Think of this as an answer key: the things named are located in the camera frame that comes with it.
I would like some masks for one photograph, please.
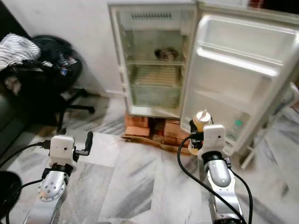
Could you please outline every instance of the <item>bottle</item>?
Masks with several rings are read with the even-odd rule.
[[[241,120],[235,120],[235,125],[228,134],[233,140],[237,140],[239,133],[241,132],[243,122]]]
[[[212,123],[211,115],[206,109],[198,111],[192,120],[198,132],[202,132],[205,125]]]
[[[208,111],[206,111],[206,109],[198,111],[197,114],[192,118],[192,121],[195,124],[198,132],[202,132],[204,126],[212,123],[211,115]],[[188,150],[191,154],[197,155],[198,149],[192,146],[191,141],[189,141]]]

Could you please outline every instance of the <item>open refrigerator door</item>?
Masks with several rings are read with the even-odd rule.
[[[226,128],[228,155],[246,148],[280,100],[299,60],[299,20],[289,14],[199,5],[181,128],[207,109]]]

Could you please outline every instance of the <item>striped cloth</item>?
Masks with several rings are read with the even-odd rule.
[[[41,50],[25,37],[8,34],[0,42],[0,71],[7,66],[22,64],[23,60],[36,60]]]

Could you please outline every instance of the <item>brick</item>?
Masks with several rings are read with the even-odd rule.
[[[177,139],[184,139],[189,136],[187,132],[184,132],[179,125],[173,123],[166,123],[164,129],[164,136],[173,137]]]
[[[181,144],[181,142],[183,141],[183,139],[177,139],[177,146],[179,146]],[[188,147],[188,144],[189,144],[189,140],[187,140],[185,143],[184,143],[184,147]]]
[[[153,135],[153,141],[162,143],[163,142],[163,135],[154,134]]]
[[[125,115],[126,126],[149,127],[149,119],[145,117],[131,117]]]
[[[170,123],[170,124],[179,125],[179,120],[167,119],[165,122]]]
[[[163,137],[164,130],[154,130],[154,135],[161,135]]]
[[[175,145],[177,143],[177,139],[173,137],[164,136],[163,140],[166,145]]]
[[[126,128],[125,134],[147,137],[150,135],[150,128],[149,127],[128,126]]]

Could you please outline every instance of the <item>white wall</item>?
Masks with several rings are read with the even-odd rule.
[[[85,62],[83,74],[77,83],[79,86],[106,96],[121,93],[121,80],[107,9],[107,2],[110,0],[2,1],[29,35],[55,35],[74,46]],[[248,0],[207,1],[245,5]]]

